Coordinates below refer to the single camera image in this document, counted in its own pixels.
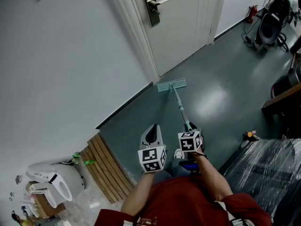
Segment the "mop head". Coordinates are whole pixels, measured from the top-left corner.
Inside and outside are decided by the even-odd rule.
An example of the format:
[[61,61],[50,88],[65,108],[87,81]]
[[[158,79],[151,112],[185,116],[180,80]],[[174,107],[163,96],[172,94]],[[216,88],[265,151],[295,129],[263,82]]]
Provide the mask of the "mop head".
[[175,89],[187,86],[186,80],[184,78],[179,80],[174,80],[174,81],[168,81],[157,85],[158,92],[171,90],[170,85],[173,85]]

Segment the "fire extinguisher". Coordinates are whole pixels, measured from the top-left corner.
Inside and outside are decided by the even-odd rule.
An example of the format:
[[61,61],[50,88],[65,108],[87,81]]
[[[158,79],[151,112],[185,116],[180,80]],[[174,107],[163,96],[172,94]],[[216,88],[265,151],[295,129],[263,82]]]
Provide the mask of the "fire extinguisher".
[[257,13],[257,6],[258,5],[255,5],[255,6],[252,6],[251,9],[250,9],[250,13],[249,13],[249,16],[247,17],[246,21],[251,24],[253,22],[253,17],[256,15]]

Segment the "teal mop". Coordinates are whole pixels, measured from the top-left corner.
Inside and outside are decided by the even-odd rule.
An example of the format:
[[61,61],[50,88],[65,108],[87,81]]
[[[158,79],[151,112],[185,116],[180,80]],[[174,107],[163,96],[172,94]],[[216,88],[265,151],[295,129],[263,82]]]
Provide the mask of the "teal mop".
[[185,125],[185,131],[186,132],[189,132],[189,131],[192,131],[193,129],[197,129],[196,126],[194,126],[188,119],[187,117],[187,114],[184,110],[184,107],[182,105],[182,101],[179,97],[179,94],[177,92],[176,89],[178,88],[182,88],[182,87],[186,87],[187,84],[186,84],[186,80],[185,79],[179,79],[179,80],[174,80],[174,81],[168,81],[168,82],[164,82],[164,83],[160,83],[157,85],[157,88],[158,88],[158,92],[163,92],[163,91],[168,91],[170,90],[174,95],[175,95],[175,98],[178,102],[178,105],[179,105],[179,109],[182,113],[182,116],[183,116],[183,119],[184,119],[184,125]]

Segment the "baseboard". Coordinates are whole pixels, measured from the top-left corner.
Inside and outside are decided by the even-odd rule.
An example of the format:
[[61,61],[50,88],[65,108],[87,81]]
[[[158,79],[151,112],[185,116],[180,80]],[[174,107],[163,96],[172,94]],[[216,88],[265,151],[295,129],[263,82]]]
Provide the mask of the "baseboard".
[[135,94],[132,98],[126,101],[121,107],[119,107],[113,114],[111,114],[107,119],[105,119],[102,123],[100,123],[96,129],[100,129],[104,124],[106,124],[109,120],[111,120],[115,115],[121,112],[127,105],[129,105],[132,101],[138,98],[143,92],[145,92],[148,88],[153,86],[153,82],[145,86],[142,90],[140,90],[137,94]]
[[[262,9],[259,9],[256,13],[256,15],[261,12]],[[230,28],[226,29],[224,32],[220,33],[219,35],[217,35],[215,38],[214,38],[214,42],[216,40],[218,40],[220,37],[224,36],[226,33],[230,32],[232,29],[234,29],[235,27],[237,27],[238,25],[240,25],[242,22],[244,22],[246,20],[247,17],[243,18],[242,20],[240,20],[239,22],[237,22],[236,24],[234,24],[233,26],[231,26]]]

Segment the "door handle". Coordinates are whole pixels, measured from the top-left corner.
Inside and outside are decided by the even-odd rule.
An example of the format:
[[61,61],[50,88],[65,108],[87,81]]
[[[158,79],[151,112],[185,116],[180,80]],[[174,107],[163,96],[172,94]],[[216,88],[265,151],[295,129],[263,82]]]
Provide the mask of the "door handle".
[[145,0],[145,4],[150,16],[150,22],[152,26],[155,26],[158,23],[160,23],[160,17],[159,17],[160,12],[158,11],[157,6],[167,1],[169,0],[160,0],[158,2],[156,0]]

